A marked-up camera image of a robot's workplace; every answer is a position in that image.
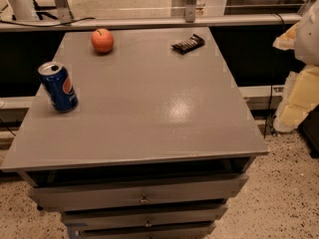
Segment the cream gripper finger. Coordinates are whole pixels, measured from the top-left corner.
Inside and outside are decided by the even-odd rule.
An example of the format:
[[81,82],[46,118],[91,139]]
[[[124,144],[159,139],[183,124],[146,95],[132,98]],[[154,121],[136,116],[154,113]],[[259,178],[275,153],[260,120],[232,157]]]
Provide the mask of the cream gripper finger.
[[290,72],[273,127],[280,132],[290,132],[298,128],[318,105],[319,67],[306,65],[300,73]]
[[299,23],[295,23],[285,33],[275,39],[272,46],[278,50],[293,50],[295,47],[296,30]]

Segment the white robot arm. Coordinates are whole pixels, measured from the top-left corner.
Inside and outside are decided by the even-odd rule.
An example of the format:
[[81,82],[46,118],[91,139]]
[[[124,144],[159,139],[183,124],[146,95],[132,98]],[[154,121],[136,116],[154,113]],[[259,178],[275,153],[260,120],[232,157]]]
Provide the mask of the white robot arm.
[[275,113],[274,128],[290,132],[319,105],[319,0],[298,23],[275,39],[273,47],[293,50],[295,58],[305,64],[300,73],[289,73]]

